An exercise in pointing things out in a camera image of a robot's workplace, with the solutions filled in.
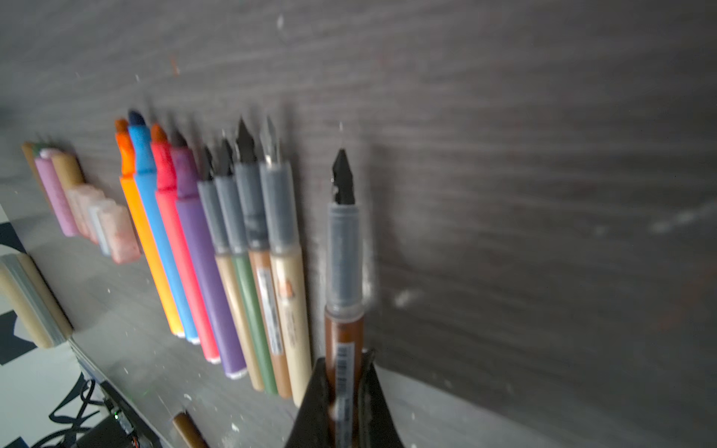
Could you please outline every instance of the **red marker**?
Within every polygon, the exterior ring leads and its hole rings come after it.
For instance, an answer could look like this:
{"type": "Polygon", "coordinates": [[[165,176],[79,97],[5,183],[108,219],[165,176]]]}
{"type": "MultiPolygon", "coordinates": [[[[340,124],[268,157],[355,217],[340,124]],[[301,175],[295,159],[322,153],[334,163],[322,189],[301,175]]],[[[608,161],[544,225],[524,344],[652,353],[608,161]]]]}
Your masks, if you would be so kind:
{"type": "Polygon", "coordinates": [[[217,364],[220,362],[219,349],[214,339],[212,325],[209,323],[209,317],[204,307],[204,298],[199,289],[196,274],[194,273],[194,265],[189,256],[189,248],[184,238],[184,230],[182,230],[179,222],[179,215],[175,202],[177,199],[177,177],[172,164],[171,145],[167,141],[167,135],[164,130],[157,124],[152,126],[152,154],[157,165],[157,204],[159,212],[162,215],[164,228],[167,231],[169,245],[174,253],[177,270],[181,283],[184,286],[186,299],[189,303],[191,316],[194,319],[196,331],[199,334],[198,341],[189,342],[199,343],[204,351],[204,357],[210,363],[217,364]]]}

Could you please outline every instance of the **blue marker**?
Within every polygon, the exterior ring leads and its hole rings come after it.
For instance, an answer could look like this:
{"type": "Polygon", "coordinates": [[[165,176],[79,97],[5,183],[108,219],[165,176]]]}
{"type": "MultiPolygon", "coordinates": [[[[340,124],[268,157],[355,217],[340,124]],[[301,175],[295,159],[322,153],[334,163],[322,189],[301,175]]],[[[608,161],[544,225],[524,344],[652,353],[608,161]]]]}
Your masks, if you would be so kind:
{"type": "Polygon", "coordinates": [[[172,291],[174,302],[179,312],[179,319],[184,326],[186,339],[196,345],[199,344],[199,335],[194,326],[194,319],[191,316],[189,304],[186,301],[184,287],[181,284],[179,271],[174,261],[174,254],[169,245],[167,231],[164,229],[162,215],[159,213],[159,205],[157,204],[157,167],[154,164],[154,157],[152,156],[151,134],[149,128],[144,123],[144,118],[142,118],[139,112],[130,110],[129,122],[130,138],[135,148],[136,169],[134,177],[137,183],[137,189],[139,190],[139,196],[142,198],[142,205],[144,206],[144,211],[147,213],[149,227],[152,230],[154,241],[157,244],[159,258],[162,260],[162,266],[169,281],[169,289],[172,291]]]}

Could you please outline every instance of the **barcode sticker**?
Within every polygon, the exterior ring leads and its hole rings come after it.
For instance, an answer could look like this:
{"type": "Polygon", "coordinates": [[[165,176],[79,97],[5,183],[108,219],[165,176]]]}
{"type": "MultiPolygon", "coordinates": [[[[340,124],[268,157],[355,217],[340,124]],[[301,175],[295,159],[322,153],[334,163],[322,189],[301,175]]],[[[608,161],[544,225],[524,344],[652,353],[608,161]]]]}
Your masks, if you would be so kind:
{"type": "Polygon", "coordinates": [[[276,311],[276,300],[274,300],[274,285],[272,285],[271,270],[265,268],[257,269],[259,279],[259,294],[262,296],[264,305],[264,321],[269,333],[269,346],[273,355],[284,353],[281,343],[281,327],[279,326],[279,314],[276,311]]]}
{"type": "Polygon", "coordinates": [[[336,344],[336,448],[351,448],[353,351],[353,343],[336,344]]]}

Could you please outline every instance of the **pink cylinder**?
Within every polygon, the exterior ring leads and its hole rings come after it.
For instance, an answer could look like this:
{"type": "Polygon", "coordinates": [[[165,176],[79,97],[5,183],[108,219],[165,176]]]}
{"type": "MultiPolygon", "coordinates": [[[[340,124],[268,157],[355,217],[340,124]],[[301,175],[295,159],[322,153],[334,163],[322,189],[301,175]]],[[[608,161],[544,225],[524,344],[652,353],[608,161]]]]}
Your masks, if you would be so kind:
{"type": "Polygon", "coordinates": [[[54,210],[54,215],[60,223],[60,229],[66,237],[74,237],[80,231],[77,230],[75,217],[70,210],[70,204],[67,203],[65,191],[62,190],[62,184],[57,177],[57,173],[52,165],[52,159],[36,157],[35,166],[42,180],[42,185],[47,191],[49,202],[54,210]]]}

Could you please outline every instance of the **gray wooden table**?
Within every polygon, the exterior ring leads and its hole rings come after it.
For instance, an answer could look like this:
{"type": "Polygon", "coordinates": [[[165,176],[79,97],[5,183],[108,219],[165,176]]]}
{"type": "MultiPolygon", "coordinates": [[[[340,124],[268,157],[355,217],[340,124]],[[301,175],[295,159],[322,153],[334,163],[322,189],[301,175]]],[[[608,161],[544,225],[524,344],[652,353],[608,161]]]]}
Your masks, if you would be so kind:
{"type": "Polygon", "coordinates": [[[294,163],[315,356],[329,168],[348,149],[367,341],[408,446],[704,447],[717,435],[714,12],[5,2],[0,204],[78,346],[169,439],[185,406],[212,446],[280,446],[291,404],[173,338],[144,262],[116,267],[63,238],[19,152],[52,138],[123,201],[113,120],[128,107],[194,144],[270,112],[294,163]]]}

